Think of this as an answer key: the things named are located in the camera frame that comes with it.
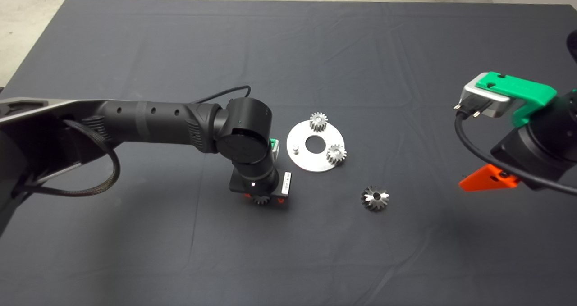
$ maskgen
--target circular metal plate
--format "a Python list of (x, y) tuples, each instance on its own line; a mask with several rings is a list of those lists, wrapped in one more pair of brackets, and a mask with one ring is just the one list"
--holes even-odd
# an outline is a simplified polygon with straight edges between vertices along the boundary
[[(307, 139), (312, 136), (319, 136), (324, 140), (325, 149), (323, 152), (315, 154), (307, 149)], [(315, 132), (311, 129), (309, 121), (305, 120), (298, 123), (288, 133), (286, 147), (291, 160), (300, 168), (311, 172), (324, 172), (334, 168), (334, 165), (326, 160), (326, 152), (331, 145), (337, 144), (344, 147), (344, 139), (330, 123), (326, 124), (324, 131)], [(298, 146), (298, 154), (293, 151), (295, 146)]]

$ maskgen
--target gear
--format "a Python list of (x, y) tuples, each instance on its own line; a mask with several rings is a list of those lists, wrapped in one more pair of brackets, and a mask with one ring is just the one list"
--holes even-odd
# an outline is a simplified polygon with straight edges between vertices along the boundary
[(347, 152), (344, 150), (344, 146), (332, 145), (326, 151), (326, 160), (333, 165), (341, 164), (347, 157)]
[(365, 208), (371, 211), (381, 211), (389, 203), (389, 195), (386, 190), (370, 186), (362, 193), (361, 201)]
[(324, 113), (315, 112), (311, 115), (311, 119), (309, 119), (309, 125), (311, 125), (311, 129), (316, 132), (321, 132), (326, 128), (326, 122), (328, 118)]
[(256, 203), (257, 205), (266, 205), (267, 203), (270, 202), (270, 197), (266, 197), (266, 196), (255, 196), (255, 195), (251, 195), (253, 202)]

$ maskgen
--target black robotic arm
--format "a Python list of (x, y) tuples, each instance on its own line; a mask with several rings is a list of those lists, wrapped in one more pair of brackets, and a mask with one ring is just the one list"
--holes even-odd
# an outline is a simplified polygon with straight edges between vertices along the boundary
[(270, 139), (272, 113), (259, 100), (212, 103), (14, 98), (0, 101), (0, 233), (31, 193), (83, 196), (102, 192), (42, 187), (50, 178), (109, 154), (122, 142), (195, 146), (232, 161), (233, 192), (284, 201), (290, 173), (276, 169), (279, 142)]

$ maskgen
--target black cable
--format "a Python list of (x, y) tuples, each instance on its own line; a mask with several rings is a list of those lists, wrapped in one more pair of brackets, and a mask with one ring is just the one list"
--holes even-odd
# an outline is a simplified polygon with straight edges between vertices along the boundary
[(564, 192), (564, 193), (568, 193), (570, 195), (575, 195), (577, 196), (577, 187), (571, 187), (569, 185), (565, 185), (562, 183), (558, 183), (555, 181), (551, 181), (550, 179), (545, 179), (542, 177), (538, 177), (536, 175), (533, 175), (527, 171), (518, 169), (514, 166), (511, 166), (505, 162), (501, 162), (500, 160), (497, 160), (496, 158), (490, 156), (489, 154), (485, 154), (484, 152), (482, 152), (482, 150), (480, 150), (479, 148), (477, 148), (467, 137), (467, 135), (464, 133), (463, 130), (463, 120), (467, 119), (468, 115), (466, 113), (463, 112), (458, 112), (455, 118), (455, 132), (457, 133), (457, 137), (459, 137), (459, 140), (463, 143), (463, 145), (471, 152), (474, 154), (474, 156), (480, 158), (481, 160), (485, 161), (486, 163), (495, 165), (497, 168), (515, 175), (516, 177), (522, 179), (523, 181), (531, 181), (534, 183), (537, 183), (543, 187), (547, 187), (548, 189), (552, 189), (555, 191), (559, 191), (559, 192)]
[(63, 120), (63, 122), (70, 128), (80, 132), (81, 134), (87, 136), (90, 140), (92, 140), (101, 150), (103, 150), (113, 163), (113, 171), (110, 174), (109, 178), (106, 179), (103, 183), (91, 187), (90, 189), (85, 190), (62, 190), (62, 189), (55, 189), (53, 187), (35, 187), (32, 185), (22, 185), (20, 187), (16, 187), (16, 191), (21, 192), (28, 192), (28, 193), (43, 193), (45, 195), (54, 195), (54, 196), (65, 196), (65, 197), (85, 197), (85, 196), (92, 196), (97, 195), (98, 193), (103, 193), (107, 191), (114, 185), (117, 181), (118, 177), (120, 176), (120, 160), (114, 152), (114, 149), (108, 146), (106, 139), (93, 129), (86, 127), (82, 123), (77, 123), (73, 120)]
[(247, 89), (247, 94), (245, 94), (245, 98), (248, 98), (249, 95), (251, 94), (251, 87), (250, 86), (239, 86), (239, 87), (233, 87), (233, 88), (229, 88), (228, 90), (224, 90), (224, 91), (215, 93), (213, 95), (207, 96), (206, 98), (203, 98), (200, 100), (192, 101), (192, 103), (204, 103), (208, 100), (218, 98), (219, 96), (223, 96), (225, 94), (229, 94), (229, 93), (232, 93), (235, 91), (240, 91), (240, 90), (245, 90), (245, 89)]

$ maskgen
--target dark gray fabric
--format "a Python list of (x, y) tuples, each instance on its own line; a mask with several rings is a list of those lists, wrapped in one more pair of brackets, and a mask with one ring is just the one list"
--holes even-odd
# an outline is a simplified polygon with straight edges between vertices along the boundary
[[(462, 192), (482, 162), (452, 111), (488, 70), (570, 90), (575, 28), (568, 5), (66, 0), (2, 97), (191, 101), (251, 84), (273, 137), (322, 111), (348, 158), (313, 174), (283, 147), (290, 205), (259, 208), (229, 192), (222, 156), (122, 144), (113, 189), (19, 208), (0, 240), (0, 304), (575, 305), (577, 199)], [(466, 123), (487, 150), (511, 127)], [(368, 185), (388, 189), (387, 211), (362, 207)]]

